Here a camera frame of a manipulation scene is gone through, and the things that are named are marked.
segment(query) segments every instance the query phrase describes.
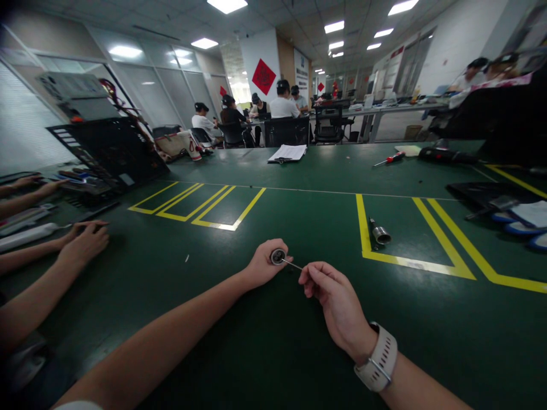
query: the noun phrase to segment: small metal part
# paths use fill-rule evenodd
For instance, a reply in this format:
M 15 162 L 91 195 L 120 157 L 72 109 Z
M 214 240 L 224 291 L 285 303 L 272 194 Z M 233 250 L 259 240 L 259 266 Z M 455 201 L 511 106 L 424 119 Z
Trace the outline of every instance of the small metal part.
M 376 239 L 376 242 L 380 245 L 387 245 L 391 242 L 391 235 L 383 228 L 376 225 L 374 219 L 370 218 L 370 225 L 372 226 L 372 235 Z

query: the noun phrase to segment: poster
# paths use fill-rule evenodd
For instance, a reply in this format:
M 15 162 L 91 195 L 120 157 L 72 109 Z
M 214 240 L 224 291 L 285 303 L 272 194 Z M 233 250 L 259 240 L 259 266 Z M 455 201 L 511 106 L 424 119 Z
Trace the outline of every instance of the poster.
M 295 49 L 295 79 L 300 95 L 309 101 L 309 61 L 297 49 Z

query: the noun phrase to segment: ceiling tile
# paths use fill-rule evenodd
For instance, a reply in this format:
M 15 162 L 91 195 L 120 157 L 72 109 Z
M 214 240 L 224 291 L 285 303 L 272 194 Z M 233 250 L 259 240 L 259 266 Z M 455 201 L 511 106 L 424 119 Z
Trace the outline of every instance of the ceiling tile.
M 147 2 L 135 9 L 137 13 L 145 17 L 153 18 L 162 22 L 169 22 L 180 15 L 180 11 L 157 2 Z

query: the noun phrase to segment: white line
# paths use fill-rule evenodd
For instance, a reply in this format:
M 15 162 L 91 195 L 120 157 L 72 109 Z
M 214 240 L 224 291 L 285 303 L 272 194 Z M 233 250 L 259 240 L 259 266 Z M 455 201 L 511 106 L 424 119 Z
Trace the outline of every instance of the white line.
M 488 178 L 490 181 L 499 182 L 499 181 L 493 179 L 490 175 L 487 175 L 487 174 L 485 174 L 484 172 L 479 171 L 476 167 L 471 166 L 471 168 L 473 168 L 475 171 L 477 171 L 477 172 L 478 172 L 479 174 L 481 174 L 482 176 Z
M 188 181 L 176 181 L 174 179 L 157 179 L 157 181 L 196 183 L 196 182 L 188 182 Z M 202 183 L 204 185 L 218 185 L 218 186 L 230 185 L 230 186 L 236 186 L 236 187 L 241 187 L 241 188 L 250 187 L 250 185 L 216 184 L 216 183 L 208 183 L 208 182 L 197 182 L 197 183 Z M 254 187 L 254 188 L 266 188 L 266 189 L 280 190 L 280 191 L 320 192 L 322 194 L 344 194 L 344 195 L 365 195 L 365 196 L 388 196 L 388 197 L 391 197 L 391 198 L 422 198 L 422 199 L 435 199 L 435 200 L 447 200 L 447 201 L 454 201 L 454 202 L 462 202 L 461 200 L 454 199 L 454 198 L 431 198 L 429 196 L 366 194 L 364 192 L 316 191 L 316 190 L 301 190 L 301 189 L 296 189 L 296 188 L 271 188 L 271 187 L 262 187 L 262 186 L 257 186 L 257 185 L 252 185 L 252 187 Z

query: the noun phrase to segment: forearm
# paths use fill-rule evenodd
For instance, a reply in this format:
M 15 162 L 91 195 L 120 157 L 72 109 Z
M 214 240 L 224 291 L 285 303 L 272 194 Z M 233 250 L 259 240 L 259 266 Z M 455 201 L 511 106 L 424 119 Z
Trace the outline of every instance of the forearm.
M 391 410 L 470 409 L 400 352 L 391 385 L 380 396 Z
M 60 247 L 58 242 L 53 240 L 30 248 L 0 255 L 0 276 L 25 266 L 45 255 L 58 252 L 59 250 Z
M 83 266 L 56 262 L 23 293 L 0 307 L 0 356 L 19 346 L 47 318 Z
M 40 202 L 43 196 L 37 192 L 18 196 L 17 198 L 0 202 L 0 220 L 9 218 L 24 210 L 29 209 L 32 205 Z
M 159 317 L 78 381 L 56 405 L 75 400 L 132 409 L 249 290 L 239 274 Z

